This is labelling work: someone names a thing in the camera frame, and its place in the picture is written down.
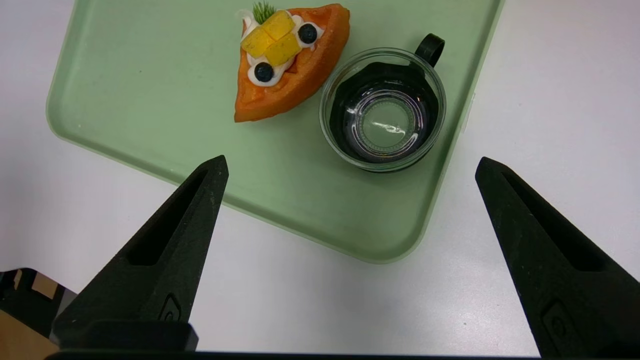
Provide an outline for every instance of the white surface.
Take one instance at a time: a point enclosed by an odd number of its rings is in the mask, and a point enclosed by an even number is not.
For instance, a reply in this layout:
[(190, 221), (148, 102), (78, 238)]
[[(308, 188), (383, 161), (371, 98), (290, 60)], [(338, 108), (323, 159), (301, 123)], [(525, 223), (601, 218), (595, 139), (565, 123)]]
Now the white surface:
[[(80, 291), (174, 187), (49, 131), (71, 8), (0, 1), (0, 270)], [(640, 278), (639, 12), (505, 5), (425, 239), (400, 262), (368, 265), (223, 208), (191, 314), (199, 349), (537, 355), (474, 182), (481, 156)]]

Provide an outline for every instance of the green herb garnish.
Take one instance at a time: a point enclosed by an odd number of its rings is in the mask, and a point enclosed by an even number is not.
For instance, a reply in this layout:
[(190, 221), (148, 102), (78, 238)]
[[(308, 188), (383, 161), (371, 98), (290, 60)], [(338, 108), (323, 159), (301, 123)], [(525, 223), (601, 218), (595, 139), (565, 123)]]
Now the green herb garnish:
[(270, 18), (275, 12), (276, 8), (266, 1), (253, 4), (253, 17), (260, 25), (262, 25), (263, 22), (267, 21), (267, 19)]

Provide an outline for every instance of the green tray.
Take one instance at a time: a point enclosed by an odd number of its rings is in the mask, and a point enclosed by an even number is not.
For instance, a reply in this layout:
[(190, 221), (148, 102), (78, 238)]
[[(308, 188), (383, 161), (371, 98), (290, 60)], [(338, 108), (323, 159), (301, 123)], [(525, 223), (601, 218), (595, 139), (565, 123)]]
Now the green tray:
[(372, 47), (413, 51), (427, 33), (447, 42), (436, 66), (447, 94), (440, 138), (393, 174), (364, 172), (334, 153), (320, 129), (320, 92), (275, 118), (234, 123), (235, 14), (252, 3), (77, 1), (47, 100), (51, 129), (171, 183), (224, 154), (226, 205), (364, 261), (401, 259), (424, 234), (502, 2), (341, 2), (351, 10), (341, 61)]

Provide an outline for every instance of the yellow fruit cube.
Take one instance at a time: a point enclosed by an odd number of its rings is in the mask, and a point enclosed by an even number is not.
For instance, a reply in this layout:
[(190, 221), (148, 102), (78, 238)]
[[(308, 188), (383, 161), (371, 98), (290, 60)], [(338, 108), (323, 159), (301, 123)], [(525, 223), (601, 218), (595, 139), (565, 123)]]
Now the yellow fruit cube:
[(284, 10), (275, 12), (262, 24), (264, 31), (266, 31), (273, 40), (280, 40), (286, 34), (290, 33), (295, 26), (289, 13)]
[(269, 46), (269, 49), (264, 52), (264, 56), (267, 57), (271, 66), (279, 66), (296, 56), (301, 50), (296, 40), (296, 35), (288, 33)]
[(240, 46), (249, 53), (249, 55), (254, 58), (259, 58), (273, 43), (275, 43), (275, 40), (258, 26), (242, 40)]

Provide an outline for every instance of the clear glass mug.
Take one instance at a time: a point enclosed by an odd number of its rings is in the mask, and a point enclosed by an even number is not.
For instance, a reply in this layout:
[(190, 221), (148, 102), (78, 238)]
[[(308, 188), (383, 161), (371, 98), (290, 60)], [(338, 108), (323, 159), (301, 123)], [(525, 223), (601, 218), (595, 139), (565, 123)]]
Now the clear glass mug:
[(371, 172), (418, 162), (436, 142), (446, 111), (433, 67), (444, 41), (427, 35), (415, 54), (379, 47), (336, 68), (324, 85), (320, 123), (333, 150)]

